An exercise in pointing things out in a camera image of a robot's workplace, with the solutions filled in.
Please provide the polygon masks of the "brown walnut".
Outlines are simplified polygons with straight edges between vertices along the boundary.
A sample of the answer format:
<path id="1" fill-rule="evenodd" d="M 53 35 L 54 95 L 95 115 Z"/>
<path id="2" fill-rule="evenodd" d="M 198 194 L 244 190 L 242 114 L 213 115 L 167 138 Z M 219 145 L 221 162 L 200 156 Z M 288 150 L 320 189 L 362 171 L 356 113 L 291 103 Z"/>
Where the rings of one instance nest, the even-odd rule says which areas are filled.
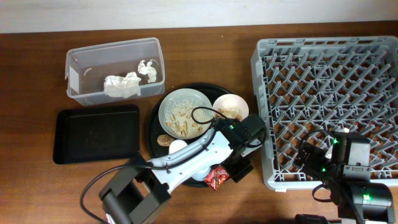
<path id="1" fill-rule="evenodd" d="M 169 136 L 168 134 L 162 134 L 158 136 L 157 143 L 162 147 L 169 147 L 174 140 L 175 139 L 172 136 Z"/>

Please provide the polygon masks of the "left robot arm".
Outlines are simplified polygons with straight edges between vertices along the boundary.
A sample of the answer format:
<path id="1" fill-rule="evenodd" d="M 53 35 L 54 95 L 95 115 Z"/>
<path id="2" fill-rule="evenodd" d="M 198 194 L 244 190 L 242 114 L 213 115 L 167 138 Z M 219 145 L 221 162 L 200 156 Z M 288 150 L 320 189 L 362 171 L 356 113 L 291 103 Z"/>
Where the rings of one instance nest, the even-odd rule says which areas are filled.
<path id="1" fill-rule="evenodd" d="M 137 154 L 99 193 L 103 209 L 115 223 L 152 223 L 172 191 L 203 169 L 221 165 L 239 182 L 253 170 L 242 153 L 261 146 L 266 131 L 255 113 L 242 121 L 219 119 L 201 138 L 173 154 L 149 161 Z"/>

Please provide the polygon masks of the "white cup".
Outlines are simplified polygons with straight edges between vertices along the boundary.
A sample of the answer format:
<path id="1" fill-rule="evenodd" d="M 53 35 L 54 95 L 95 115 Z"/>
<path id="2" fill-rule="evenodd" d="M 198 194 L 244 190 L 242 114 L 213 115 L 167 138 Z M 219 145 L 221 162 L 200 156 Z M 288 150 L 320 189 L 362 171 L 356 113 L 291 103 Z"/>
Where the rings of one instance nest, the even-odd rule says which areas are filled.
<path id="1" fill-rule="evenodd" d="M 186 146 L 188 146 L 188 144 L 184 140 L 176 139 L 170 143 L 169 154 L 173 154 Z"/>

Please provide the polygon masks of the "food scraps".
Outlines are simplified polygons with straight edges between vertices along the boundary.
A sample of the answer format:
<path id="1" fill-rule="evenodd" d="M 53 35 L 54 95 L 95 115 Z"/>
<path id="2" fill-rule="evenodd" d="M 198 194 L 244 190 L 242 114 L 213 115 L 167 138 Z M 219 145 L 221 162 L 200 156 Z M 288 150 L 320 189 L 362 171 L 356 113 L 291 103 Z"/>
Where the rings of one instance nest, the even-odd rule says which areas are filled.
<path id="1" fill-rule="evenodd" d="M 229 119 L 238 119 L 239 121 L 243 120 L 243 112 L 237 106 L 218 108 L 217 111 Z"/>

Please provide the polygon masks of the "red snack wrapper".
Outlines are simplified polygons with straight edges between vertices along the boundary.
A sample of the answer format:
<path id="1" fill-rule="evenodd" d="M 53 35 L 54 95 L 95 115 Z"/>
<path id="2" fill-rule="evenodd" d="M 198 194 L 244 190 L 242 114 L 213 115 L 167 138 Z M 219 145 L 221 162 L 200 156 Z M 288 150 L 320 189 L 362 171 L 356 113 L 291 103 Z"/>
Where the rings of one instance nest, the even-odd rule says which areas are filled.
<path id="1" fill-rule="evenodd" d="M 203 181 L 213 190 L 217 191 L 220 185 L 229 178 L 230 174 L 227 170 L 223 166 L 218 166 L 212 169 Z"/>

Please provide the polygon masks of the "rice and peanut shells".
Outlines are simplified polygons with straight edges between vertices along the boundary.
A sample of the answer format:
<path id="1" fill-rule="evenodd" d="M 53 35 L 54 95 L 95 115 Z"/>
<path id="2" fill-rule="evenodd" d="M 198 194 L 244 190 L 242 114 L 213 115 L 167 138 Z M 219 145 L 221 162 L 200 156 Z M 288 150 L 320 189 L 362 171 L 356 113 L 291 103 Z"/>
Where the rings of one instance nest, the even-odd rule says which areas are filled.
<path id="1" fill-rule="evenodd" d="M 210 127 L 210 123 L 204 124 L 204 122 L 212 119 L 210 111 L 197 109 L 194 117 L 201 124 L 196 123 L 192 119 L 192 110 L 199 106 L 206 106 L 206 103 L 196 99 L 172 100 L 166 104 L 165 118 L 161 121 L 165 123 L 166 130 L 176 138 L 197 138 Z"/>

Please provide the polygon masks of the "pink bowl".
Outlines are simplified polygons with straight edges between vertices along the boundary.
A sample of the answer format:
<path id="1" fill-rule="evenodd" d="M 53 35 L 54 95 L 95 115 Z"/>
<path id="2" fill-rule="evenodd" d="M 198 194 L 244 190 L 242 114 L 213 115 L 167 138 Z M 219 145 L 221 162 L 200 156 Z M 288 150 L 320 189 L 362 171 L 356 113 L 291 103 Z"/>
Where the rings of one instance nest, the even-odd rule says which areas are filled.
<path id="1" fill-rule="evenodd" d="M 237 106 L 243 112 L 243 119 L 249 115 L 249 107 L 246 101 L 238 95 L 225 94 L 220 96 L 213 103 L 213 109 L 217 111 L 218 108 L 224 108 L 228 106 Z"/>

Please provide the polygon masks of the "grey plate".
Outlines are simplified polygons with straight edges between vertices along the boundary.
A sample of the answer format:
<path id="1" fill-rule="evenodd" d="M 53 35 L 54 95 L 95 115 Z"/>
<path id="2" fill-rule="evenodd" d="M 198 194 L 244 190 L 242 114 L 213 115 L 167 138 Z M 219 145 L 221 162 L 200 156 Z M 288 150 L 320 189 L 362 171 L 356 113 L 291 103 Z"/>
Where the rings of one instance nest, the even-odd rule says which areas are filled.
<path id="1" fill-rule="evenodd" d="M 158 118 L 164 131 L 177 139 L 194 139 L 204 134 L 211 123 L 198 124 L 192 119 L 196 107 L 211 108 L 209 98 L 198 90 L 182 88 L 169 93 L 160 103 Z"/>

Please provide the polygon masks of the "small white tissue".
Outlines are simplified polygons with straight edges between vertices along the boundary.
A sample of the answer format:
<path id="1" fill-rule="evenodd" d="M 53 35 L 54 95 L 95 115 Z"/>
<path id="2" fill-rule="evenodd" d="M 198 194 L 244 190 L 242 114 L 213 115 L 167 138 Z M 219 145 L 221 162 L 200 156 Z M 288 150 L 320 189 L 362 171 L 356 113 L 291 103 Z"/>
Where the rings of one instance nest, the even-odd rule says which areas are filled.
<path id="1" fill-rule="evenodd" d="M 154 83 L 157 79 L 157 70 L 152 66 L 153 60 L 150 59 L 147 63 L 145 60 L 141 60 L 138 64 L 137 71 L 141 75 L 147 75 L 148 83 Z"/>

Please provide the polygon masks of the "large white tissue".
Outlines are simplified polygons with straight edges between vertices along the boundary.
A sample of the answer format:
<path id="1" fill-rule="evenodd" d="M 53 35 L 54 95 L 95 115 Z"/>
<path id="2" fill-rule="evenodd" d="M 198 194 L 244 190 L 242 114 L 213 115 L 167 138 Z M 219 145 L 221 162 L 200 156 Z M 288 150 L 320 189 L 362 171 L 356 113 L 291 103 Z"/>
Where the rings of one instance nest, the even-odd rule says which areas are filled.
<path id="1" fill-rule="evenodd" d="M 141 96 L 140 81 L 136 72 L 129 72 L 125 77 L 109 75 L 104 81 L 104 92 L 113 98 Z"/>

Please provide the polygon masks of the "light blue cup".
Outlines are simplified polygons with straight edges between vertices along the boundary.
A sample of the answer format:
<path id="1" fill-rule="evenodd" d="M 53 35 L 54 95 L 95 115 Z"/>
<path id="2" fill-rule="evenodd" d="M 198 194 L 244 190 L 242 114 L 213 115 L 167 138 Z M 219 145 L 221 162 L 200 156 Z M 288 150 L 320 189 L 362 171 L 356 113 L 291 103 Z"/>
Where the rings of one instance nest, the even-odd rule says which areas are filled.
<path id="1" fill-rule="evenodd" d="M 211 167 L 205 167 L 192 175 L 192 178 L 196 181 L 204 181 L 207 175 L 211 172 Z"/>

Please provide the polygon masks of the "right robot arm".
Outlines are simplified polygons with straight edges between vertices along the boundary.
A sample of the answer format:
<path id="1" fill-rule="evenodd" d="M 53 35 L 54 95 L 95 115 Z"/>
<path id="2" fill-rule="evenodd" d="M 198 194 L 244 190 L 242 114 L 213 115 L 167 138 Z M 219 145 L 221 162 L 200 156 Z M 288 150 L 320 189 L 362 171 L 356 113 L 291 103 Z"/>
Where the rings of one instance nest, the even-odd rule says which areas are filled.
<path id="1" fill-rule="evenodd" d="M 312 134 L 332 137 L 331 157 L 307 142 Z M 294 164 L 307 176 L 321 182 L 312 190 L 314 199 L 334 203 L 342 223 L 394 223 L 394 201 L 389 187 L 371 182 L 370 140 L 356 133 L 316 129 L 307 133 L 298 146 Z"/>

